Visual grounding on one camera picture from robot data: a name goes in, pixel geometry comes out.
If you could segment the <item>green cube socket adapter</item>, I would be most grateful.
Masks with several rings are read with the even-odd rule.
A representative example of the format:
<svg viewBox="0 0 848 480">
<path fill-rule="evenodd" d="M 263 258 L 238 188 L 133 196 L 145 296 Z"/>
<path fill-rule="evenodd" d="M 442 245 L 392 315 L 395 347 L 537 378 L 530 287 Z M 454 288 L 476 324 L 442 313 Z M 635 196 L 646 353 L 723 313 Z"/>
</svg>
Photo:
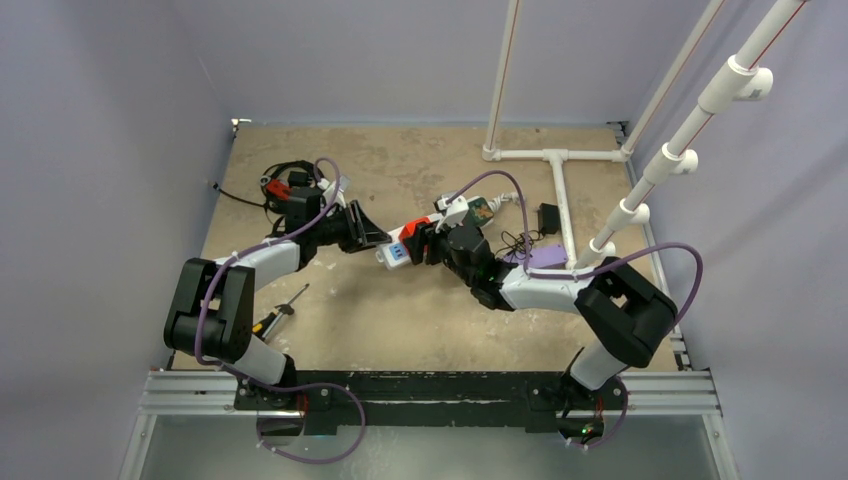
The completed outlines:
<svg viewBox="0 0 848 480">
<path fill-rule="evenodd" d="M 474 197 L 468 200 L 467 203 L 468 212 L 464 220 L 465 224 L 484 228 L 494 220 L 496 211 L 485 198 Z"/>
</svg>

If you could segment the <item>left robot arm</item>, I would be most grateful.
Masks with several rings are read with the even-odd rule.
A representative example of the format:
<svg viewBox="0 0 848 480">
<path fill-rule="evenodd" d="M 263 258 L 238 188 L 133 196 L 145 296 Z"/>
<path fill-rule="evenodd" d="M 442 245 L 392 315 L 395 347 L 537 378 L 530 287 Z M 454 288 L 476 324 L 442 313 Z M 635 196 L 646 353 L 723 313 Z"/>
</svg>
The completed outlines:
<svg viewBox="0 0 848 480">
<path fill-rule="evenodd" d="M 284 233 L 227 258 L 193 258 L 182 267 L 163 331 L 165 345 L 252 378 L 272 408 L 297 399 L 293 359 L 253 333 L 254 297 L 278 278 L 305 268 L 317 250 L 357 253 L 388 244 L 357 201 L 339 205 L 332 193 L 296 187 L 288 198 Z"/>
</svg>

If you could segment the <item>black power adapter brick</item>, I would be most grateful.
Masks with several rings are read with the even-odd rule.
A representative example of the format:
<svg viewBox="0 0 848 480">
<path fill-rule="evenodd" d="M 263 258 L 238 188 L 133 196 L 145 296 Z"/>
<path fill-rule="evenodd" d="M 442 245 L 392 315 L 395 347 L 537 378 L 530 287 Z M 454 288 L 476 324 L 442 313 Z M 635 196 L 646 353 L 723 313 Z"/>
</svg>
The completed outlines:
<svg viewBox="0 0 848 480">
<path fill-rule="evenodd" d="M 541 203 L 537 209 L 537 231 L 544 237 L 554 235 L 561 229 L 557 205 Z"/>
</svg>

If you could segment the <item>white power strip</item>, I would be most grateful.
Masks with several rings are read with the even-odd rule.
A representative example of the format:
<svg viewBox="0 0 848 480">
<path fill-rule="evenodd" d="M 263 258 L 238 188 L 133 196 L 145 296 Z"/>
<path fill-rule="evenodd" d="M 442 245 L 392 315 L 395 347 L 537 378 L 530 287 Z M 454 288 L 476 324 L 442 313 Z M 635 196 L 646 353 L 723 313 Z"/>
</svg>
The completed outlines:
<svg viewBox="0 0 848 480">
<path fill-rule="evenodd" d="M 495 200 L 487 201 L 497 213 L 497 210 L 499 209 L 499 202 Z M 435 212 L 424 217 L 429 217 L 432 220 L 431 224 L 436 225 L 438 220 L 441 218 L 441 215 L 439 212 Z M 392 242 L 390 244 L 379 245 L 376 249 L 376 260 L 388 270 L 395 270 L 411 263 L 405 244 L 398 241 L 398 234 L 404 225 L 389 232 L 392 237 Z"/>
</svg>

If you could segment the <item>red cube socket adapter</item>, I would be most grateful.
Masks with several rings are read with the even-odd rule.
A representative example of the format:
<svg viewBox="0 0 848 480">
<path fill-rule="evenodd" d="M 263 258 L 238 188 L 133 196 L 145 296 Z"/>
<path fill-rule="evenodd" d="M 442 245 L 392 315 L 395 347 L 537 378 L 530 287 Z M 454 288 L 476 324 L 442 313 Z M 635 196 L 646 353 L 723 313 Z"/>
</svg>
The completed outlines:
<svg viewBox="0 0 848 480">
<path fill-rule="evenodd" d="M 416 234 L 419 228 L 424 228 L 431 223 L 432 220 L 429 217 L 421 217 L 406 223 L 398 234 L 398 241 L 404 244 L 407 239 L 412 238 Z"/>
</svg>

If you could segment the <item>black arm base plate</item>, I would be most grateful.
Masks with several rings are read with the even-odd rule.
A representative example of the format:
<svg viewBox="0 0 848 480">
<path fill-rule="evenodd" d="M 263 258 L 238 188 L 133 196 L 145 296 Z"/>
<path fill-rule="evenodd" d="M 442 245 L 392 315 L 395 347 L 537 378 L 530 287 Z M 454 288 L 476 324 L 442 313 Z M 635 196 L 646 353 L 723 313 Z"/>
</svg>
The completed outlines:
<svg viewBox="0 0 848 480">
<path fill-rule="evenodd" d="M 615 379 L 589 391 L 558 371 L 301 370 L 304 391 L 272 392 L 240 381 L 238 412 L 292 415 L 307 435 L 340 426 L 521 428 L 527 433 L 600 436 L 603 416 L 626 406 Z"/>
</svg>

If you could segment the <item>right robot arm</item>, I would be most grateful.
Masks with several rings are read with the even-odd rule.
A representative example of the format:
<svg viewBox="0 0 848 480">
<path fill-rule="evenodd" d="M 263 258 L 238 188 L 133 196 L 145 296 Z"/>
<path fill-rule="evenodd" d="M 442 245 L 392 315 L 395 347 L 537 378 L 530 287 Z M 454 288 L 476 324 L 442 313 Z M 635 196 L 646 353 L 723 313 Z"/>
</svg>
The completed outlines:
<svg viewBox="0 0 848 480">
<path fill-rule="evenodd" d="M 438 231 L 419 224 L 402 243 L 412 264 L 444 265 L 488 309 L 580 315 L 596 339 L 561 381 L 564 399 L 576 407 L 596 399 L 617 374 L 646 367 L 677 320 L 676 304 L 618 257 L 575 273 L 531 269 L 496 257 L 474 226 Z"/>
</svg>

